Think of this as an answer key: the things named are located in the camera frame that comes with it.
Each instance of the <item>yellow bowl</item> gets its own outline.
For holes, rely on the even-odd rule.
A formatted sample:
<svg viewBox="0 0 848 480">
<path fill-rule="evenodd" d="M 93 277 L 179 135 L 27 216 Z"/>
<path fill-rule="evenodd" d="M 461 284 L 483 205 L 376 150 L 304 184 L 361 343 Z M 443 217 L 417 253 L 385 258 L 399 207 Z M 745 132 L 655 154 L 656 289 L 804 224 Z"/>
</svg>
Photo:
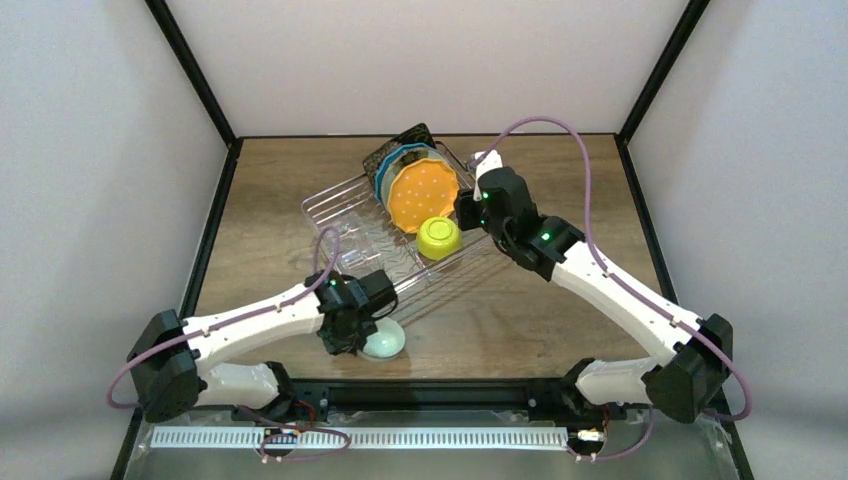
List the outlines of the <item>yellow bowl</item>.
<svg viewBox="0 0 848 480">
<path fill-rule="evenodd" d="M 445 217 L 425 220 L 418 229 L 416 241 L 421 255 L 431 260 L 441 260 L 462 247 L 459 227 Z"/>
</svg>

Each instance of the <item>blue plate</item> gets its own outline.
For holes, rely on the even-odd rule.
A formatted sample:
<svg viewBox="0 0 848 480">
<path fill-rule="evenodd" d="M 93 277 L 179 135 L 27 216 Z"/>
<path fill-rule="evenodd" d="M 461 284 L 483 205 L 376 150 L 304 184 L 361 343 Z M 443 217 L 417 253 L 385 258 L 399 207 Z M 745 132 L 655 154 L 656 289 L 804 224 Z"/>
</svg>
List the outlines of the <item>blue plate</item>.
<svg viewBox="0 0 848 480">
<path fill-rule="evenodd" d="M 392 162 L 400 158 L 400 156 L 404 153 L 419 147 L 425 147 L 430 150 L 433 149 L 433 147 L 427 145 L 426 143 L 410 143 L 409 145 L 404 145 L 398 148 L 397 150 L 393 151 L 392 153 L 386 155 L 386 159 L 383 160 L 383 163 L 380 164 L 380 168 L 377 169 L 377 175 L 374 177 L 374 195 L 377 196 L 378 202 L 383 203 L 383 195 L 380 193 L 380 185 L 382 184 L 383 176 L 386 175 L 386 170 L 389 169 L 389 165 L 391 165 Z"/>
</svg>

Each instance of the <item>black metal bar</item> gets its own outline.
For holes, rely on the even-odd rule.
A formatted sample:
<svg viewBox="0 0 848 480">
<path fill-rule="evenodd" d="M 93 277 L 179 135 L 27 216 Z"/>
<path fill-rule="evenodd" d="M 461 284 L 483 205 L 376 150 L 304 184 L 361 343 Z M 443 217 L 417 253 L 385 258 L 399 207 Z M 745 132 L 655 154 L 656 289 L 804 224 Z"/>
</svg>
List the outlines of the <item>black metal bar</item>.
<svg viewBox="0 0 848 480">
<path fill-rule="evenodd" d="M 636 103 L 630 110 L 630 114 L 627 116 L 624 126 L 621 127 L 621 131 L 618 133 L 618 135 L 624 140 L 625 144 L 630 143 L 630 140 L 633 138 L 633 134 L 636 133 L 636 129 L 639 128 L 639 124 L 642 122 L 642 119 L 645 118 L 645 114 L 648 113 L 648 109 L 651 107 L 654 97 L 656 97 L 657 92 L 660 91 L 660 87 L 662 87 L 668 73 L 674 66 L 674 62 L 677 60 L 677 57 L 680 56 L 680 52 L 683 51 L 683 47 L 686 46 L 686 41 L 695 30 L 695 26 L 698 24 L 701 14 L 704 13 L 704 10 L 706 10 L 709 3 L 710 0 L 690 0 L 689 4 L 686 5 L 683 15 L 680 16 L 677 26 L 674 27 L 671 38 L 668 39 L 668 43 L 666 43 L 659 60 L 657 60 L 656 65 L 654 65 L 654 69 L 651 71 L 648 81 L 645 82 L 645 86 L 642 87 L 642 92 L 636 99 Z"/>
<path fill-rule="evenodd" d="M 218 235 L 218 227 L 221 225 L 221 217 L 224 215 L 224 207 L 227 205 L 227 196 L 230 194 L 230 186 L 233 183 L 243 144 L 244 141 L 241 138 L 236 139 L 230 147 L 229 153 L 227 153 L 227 160 L 224 162 L 224 169 L 221 178 L 218 180 L 218 188 L 215 190 L 215 198 L 212 200 L 212 208 L 209 210 L 209 216 L 206 219 L 206 227 L 203 229 L 203 236 L 200 239 L 200 248 L 197 251 L 194 267 L 191 269 L 191 276 L 188 280 L 188 287 L 183 297 L 180 318 L 194 315 L 194 310 L 197 308 L 197 300 L 200 298 L 203 279 L 206 277 L 206 268 L 209 266 L 209 258 L 212 256 L 212 247 L 215 245 L 215 237 Z"/>
<path fill-rule="evenodd" d="M 648 252 L 651 254 L 651 261 L 654 263 L 654 270 L 657 272 L 660 293 L 668 300 L 677 303 L 677 295 L 674 293 L 674 287 L 671 284 L 671 275 L 668 273 L 668 267 L 666 267 L 665 258 L 657 240 L 657 232 L 654 230 L 651 214 L 648 213 L 645 195 L 642 194 L 642 187 L 636 177 L 636 169 L 633 167 L 633 160 L 630 158 L 627 143 L 620 135 L 616 135 L 615 145 L 618 147 L 618 155 L 621 157 L 621 165 L 624 167 L 624 176 L 627 178 L 627 184 L 630 185 L 630 194 L 633 196 L 633 204 L 636 206 L 636 213 L 639 215 L 639 223 L 642 224 L 642 231 L 645 233 Z"/>
<path fill-rule="evenodd" d="M 135 447 L 138 430 L 141 427 L 142 416 L 140 408 L 133 410 L 130 424 L 127 426 L 127 433 L 124 435 L 124 441 L 121 443 L 121 450 L 118 452 L 118 458 L 115 459 L 115 466 L 112 467 L 112 474 L 109 476 L 110 480 L 124 480 L 124 476 L 127 474 L 130 455 L 132 455 L 133 448 Z"/>
<path fill-rule="evenodd" d="M 360 411 L 526 411 L 531 421 L 571 428 L 597 426 L 601 407 L 576 413 L 562 397 L 561 378 L 510 380 L 322 380 L 293 379 L 295 396 L 314 405 L 317 418 Z M 610 405 L 613 420 L 626 417 Z"/>
<path fill-rule="evenodd" d="M 177 60 L 183 66 L 186 76 L 188 76 L 189 81 L 194 86 L 197 96 L 200 97 L 200 101 L 206 108 L 206 112 L 209 113 L 209 118 L 215 124 L 215 128 L 218 129 L 221 139 L 227 147 L 231 146 L 236 140 L 236 134 L 230 127 L 227 117 L 224 116 L 224 111 L 221 110 L 218 100 L 215 99 L 215 94 L 212 93 L 212 88 L 206 81 L 206 77 L 203 76 L 203 72 L 200 70 L 200 65 L 194 58 L 194 54 L 191 53 L 188 42 L 186 42 L 185 37 L 183 37 L 180 31 L 180 27 L 177 25 L 176 19 L 171 14 L 171 9 L 168 8 L 165 0 L 145 0 L 145 2 L 150 8 L 153 18 L 159 24 L 159 28 L 162 29 L 162 33 L 165 35 L 168 43 L 171 44 L 174 55 L 177 56 Z"/>
<path fill-rule="evenodd" d="M 654 230 L 654 224 L 651 221 L 651 215 L 648 213 L 648 205 L 645 203 L 645 196 L 642 194 L 642 187 L 639 185 L 639 179 L 636 176 L 636 169 L 633 166 L 633 159 L 630 157 L 627 142 L 620 135 L 616 135 L 615 145 L 618 147 L 618 154 L 621 157 L 621 164 L 624 167 L 624 175 L 627 177 L 630 193 L 633 196 L 633 204 L 636 206 L 636 213 L 639 215 L 639 222 L 642 224 L 642 231 L 645 234 L 645 241 L 648 244 L 648 252 L 651 254 L 651 261 L 654 264 L 654 270 L 657 272 L 660 292 L 663 297 L 677 303 L 677 294 L 674 293 L 671 276 L 668 273 L 665 258 L 663 258 L 662 249 L 657 239 L 657 232 Z M 724 414 L 730 413 L 727 400 L 724 396 L 724 390 L 719 390 L 708 408 L 713 408 Z M 730 434 L 730 453 L 733 456 L 736 469 L 739 471 L 739 478 L 742 480 L 753 480 L 754 474 L 751 471 L 751 465 L 748 463 L 748 456 L 745 454 L 742 439 L 739 437 L 739 431 L 736 430 L 736 425 L 733 422 L 728 422 L 723 423 L 722 426 Z"/>
</svg>

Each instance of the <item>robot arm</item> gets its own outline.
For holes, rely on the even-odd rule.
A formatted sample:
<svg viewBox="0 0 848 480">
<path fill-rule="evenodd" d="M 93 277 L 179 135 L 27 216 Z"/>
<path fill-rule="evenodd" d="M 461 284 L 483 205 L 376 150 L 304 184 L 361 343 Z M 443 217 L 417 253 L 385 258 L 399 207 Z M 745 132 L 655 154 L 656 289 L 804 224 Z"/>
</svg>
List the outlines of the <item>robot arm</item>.
<svg viewBox="0 0 848 480">
<path fill-rule="evenodd" d="M 330 354 L 355 353 L 377 331 L 373 315 L 397 301 L 392 282 L 382 270 L 361 279 L 332 272 L 314 291 L 302 295 L 318 277 L 315 274 L 286 292 L 224 313 L 180 320 L 169 310 L 153 317 L 128 361 L 170 339 L 202 333 L 131 370 L 145 419 L 161 422 L 206 405 L 244 405 L 271 417 L 285 413 L 293 392 L 281 364 L 225 362 L 261 345 L 313 332 Z M 302 298 L 280 307 L 297 295 Z M 228 320 L 231 323 L 215 327 Z"/>
<path fill-rule="evenodd" d="M 669 302 L 596 250 L 602 268 L 583 232 L 537 212 L 526 182 L 502 166 L 497 152 L 479 163 L 475 173 L 475 189 L 461 191 L 455 203 L 460 228 L 483 228 L 519 266 L 584 298 L 648 352 L 648 358 L 638 360 L 584 359 L 575 365 L 565 379 L 575 409 L 609 402 L 653 404 L 677 421 L 693 422 L 729 372 L 677 325 L 685 322 L 729 355 L 730 324 L 718 315 L 703 320 Z M 673 320 L 637 300 L 613 277 L 661 306 Z"/>
</svg>

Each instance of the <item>wooden table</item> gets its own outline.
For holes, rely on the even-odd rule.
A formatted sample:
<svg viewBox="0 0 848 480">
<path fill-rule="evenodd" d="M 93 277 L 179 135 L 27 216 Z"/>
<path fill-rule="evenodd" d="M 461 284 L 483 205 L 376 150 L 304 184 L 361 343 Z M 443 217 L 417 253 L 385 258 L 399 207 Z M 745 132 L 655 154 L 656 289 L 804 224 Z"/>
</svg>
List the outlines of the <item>wooden table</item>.
<svg viewBox="0 0 848 480">
<path fill-rule="evenodd" d="M 465 158 L 491 139 L 442 138 Z M 595 240 L 614 262 L 659 291 L 613 138 L 585 140 L 592 156 Z M 229 310 L 303 282 L 312 268 L 314 232 L 301 202 L 359 175 L 361 159 L 383 141 L 245 140 L 196 314 Z M 540 212 L 583 229 L 583 165 L 572 139 L 512 137 L 498 150 L 527 180 Z M 645 355 L 581 298 L 515 266 L 492 246 L 463 259 L 444 282 L 401 308 L 407 345 L 391 361 L 330 356 L 315 335 L 268 344 L 238 361 L 279 361 L 294 378 L 502 379 L 560 376 L 584 357 Z"/>
</svg>

